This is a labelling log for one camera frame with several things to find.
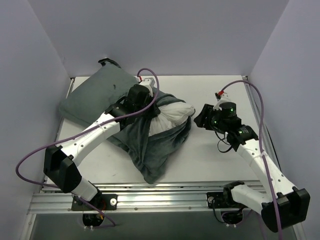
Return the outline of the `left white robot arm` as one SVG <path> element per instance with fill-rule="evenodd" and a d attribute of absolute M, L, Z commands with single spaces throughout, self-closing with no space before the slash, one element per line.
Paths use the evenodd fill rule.
<path fill-rule="evenodd" d="M 108 107 L 81 136 L 47 147 L 44 174 L 63 193 L 77 195 L 88 209 L 97 209 L 101 203 L 98 189 L 81 176 L 78 166 L 103 141 L 133 124 L 136 119 L 157 116 L 160 111 L 155 99 L 153 83 L 142 81 L 135 84 L 126 96 Z"/>

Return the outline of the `zebra and grey pillowcase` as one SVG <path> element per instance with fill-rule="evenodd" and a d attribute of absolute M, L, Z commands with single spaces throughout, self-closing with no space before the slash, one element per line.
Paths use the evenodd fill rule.
<path fill-rule="evenodd" d="M 63 118 L 87 128 L 110 105 L 126 96 L 136 83 L 133 75 L 108 63 L 60 102 L 59 113 Z M 186 103 L 162 91 L 155 101 L 158 108 L 176 102 Z M 133 124 L 107 139 L 128 153 L 148 184 L 154 184 L 165 174 L 168 157 L 183 145 L 192 127 L 190 116 L 180 126 L 149 136 L 151 120 L 139 117 Z"/>

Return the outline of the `white pillow insert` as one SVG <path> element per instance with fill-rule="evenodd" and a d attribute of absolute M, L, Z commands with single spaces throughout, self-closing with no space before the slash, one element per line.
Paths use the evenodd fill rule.
<path fill-rule="evenodd" d="M 182 101 L 160 106 L 159 110 L 160 114 L 150 122 L 149 137 L 184 124 L 196 111 L 191 104 Z"/>

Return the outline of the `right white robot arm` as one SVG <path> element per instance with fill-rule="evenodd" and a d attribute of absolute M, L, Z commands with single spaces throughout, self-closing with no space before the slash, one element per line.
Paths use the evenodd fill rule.
<path fill-rule="evenodd" d="M 226 134 L 231 149 L 245 160 L 265 189 L 260 193 L 240 180 L 228 183 L 222 193 L 225 205 L 242 204 L 252 209 L 274 233 L 306 219 L 310 194 L 304 188 L 298 189 L 260 150 L 258 135 L 249 125 L 242 124 L 234 102 L 205 104 L 194 122 L 199 128 Z"/>

